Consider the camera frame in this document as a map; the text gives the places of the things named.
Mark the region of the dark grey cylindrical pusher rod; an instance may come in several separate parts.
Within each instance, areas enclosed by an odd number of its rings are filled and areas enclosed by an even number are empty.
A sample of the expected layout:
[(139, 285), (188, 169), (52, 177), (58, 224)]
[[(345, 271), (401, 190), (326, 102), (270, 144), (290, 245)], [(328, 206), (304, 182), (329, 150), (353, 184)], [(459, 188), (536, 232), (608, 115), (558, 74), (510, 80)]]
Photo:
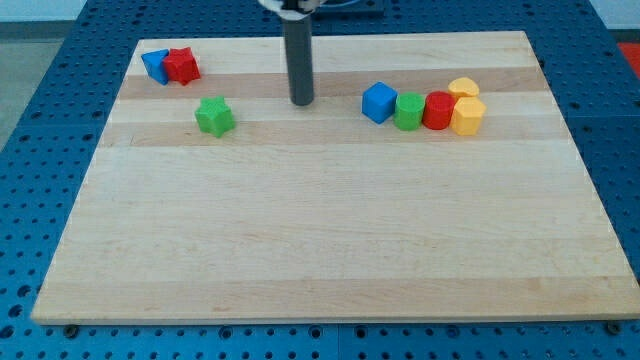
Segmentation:
[(311, 18), (284, 20), (282, 25), (290, 100), (307, 106), (314, 100)]

